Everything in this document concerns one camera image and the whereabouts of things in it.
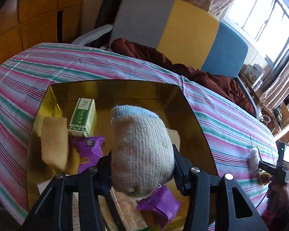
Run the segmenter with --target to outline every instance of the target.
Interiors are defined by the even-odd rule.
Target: black wire
[[[262,198],[262,200],[259,202],[259,204],[257,205],[257,207],[259,207],[259,205],[260,205],[260,204],[261,204],[261,202],[263,201],[264,197],[263,197],[263,198]]]

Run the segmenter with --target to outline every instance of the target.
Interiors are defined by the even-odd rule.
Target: green and white box
[[[72,136],[90,136],[94,116],[94,99],[79,98],[68,131]]]

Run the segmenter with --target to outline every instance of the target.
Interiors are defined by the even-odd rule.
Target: multicolored backrest
[[[110,42],[117,38],[149,46],[172,63],[236,77],[246,42],[224,22],[181,0],[122,0]]]

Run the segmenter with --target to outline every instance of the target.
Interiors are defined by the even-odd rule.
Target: purple wrapper
[[[88,167],[95,166],[99,159],[103,157],[101,146],[105,137],[73,137],[71,145],[76,148],[80,156],[78,173],[82,173]]]
[[[154,216],[154,223],[159,224],[161,229],[175,218],[181,203],[177,201],[170,190],[164,185],[154,191],[149,197],[138,201],[139,211],[150,211]]]

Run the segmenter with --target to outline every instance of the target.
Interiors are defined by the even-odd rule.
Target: striped tablecloth
[[[267,187],[249,177],[248,152],[257,146],[263,160],[276,164],[277,148],[268,128],[244,110],[185,77],[145,61],[89,47],[42,43],[0,66],[0,200],[20,224],[28,214],[27,146],[47,87],[94,79],[178,85],[206,136],[218,174],[232,173],[255,205],[262,199]]]

